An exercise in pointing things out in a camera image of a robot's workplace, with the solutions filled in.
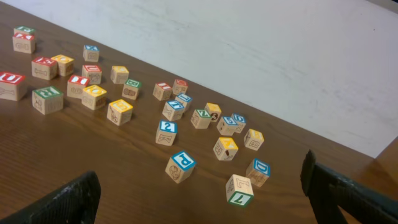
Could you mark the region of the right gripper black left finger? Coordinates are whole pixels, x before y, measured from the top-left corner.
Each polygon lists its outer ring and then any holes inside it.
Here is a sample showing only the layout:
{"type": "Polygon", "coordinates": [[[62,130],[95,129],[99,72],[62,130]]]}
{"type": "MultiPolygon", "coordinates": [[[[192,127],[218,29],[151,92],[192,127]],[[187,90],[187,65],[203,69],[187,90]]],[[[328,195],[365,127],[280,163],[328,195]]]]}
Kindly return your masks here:
{"type": "Polygon", "coordinates": [[[98,176],[90,170],[38,201],[1,219],[1,223],[94,223],[100,197],[98,176]]]}

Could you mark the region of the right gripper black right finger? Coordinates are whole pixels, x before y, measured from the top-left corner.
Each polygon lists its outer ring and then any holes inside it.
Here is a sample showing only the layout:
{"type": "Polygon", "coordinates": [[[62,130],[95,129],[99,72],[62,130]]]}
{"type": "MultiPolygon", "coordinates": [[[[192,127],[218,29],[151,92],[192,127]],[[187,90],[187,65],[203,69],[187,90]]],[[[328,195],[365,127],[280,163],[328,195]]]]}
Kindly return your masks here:
{"type": "Polygon", "coordinates": [[[319,164],[309,150],[300,174],[318,223],[344,223],[346,211],[361,223],[397,224],[397,201],[319,164]]]}

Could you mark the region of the blue 2 block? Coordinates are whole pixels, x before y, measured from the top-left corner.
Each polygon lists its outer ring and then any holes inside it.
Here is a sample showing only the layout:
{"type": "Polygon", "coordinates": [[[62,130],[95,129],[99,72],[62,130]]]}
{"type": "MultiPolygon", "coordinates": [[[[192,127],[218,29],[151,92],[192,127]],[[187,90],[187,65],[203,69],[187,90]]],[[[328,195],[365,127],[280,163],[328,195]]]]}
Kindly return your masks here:
{"type": "Polygon", "coordinates": [[[165,146],[171,146],[174,143],[175,137],[178,133],[178,127],[175,122],[160,120],[157,132],[155,135],[155,142],[165,146]]]}

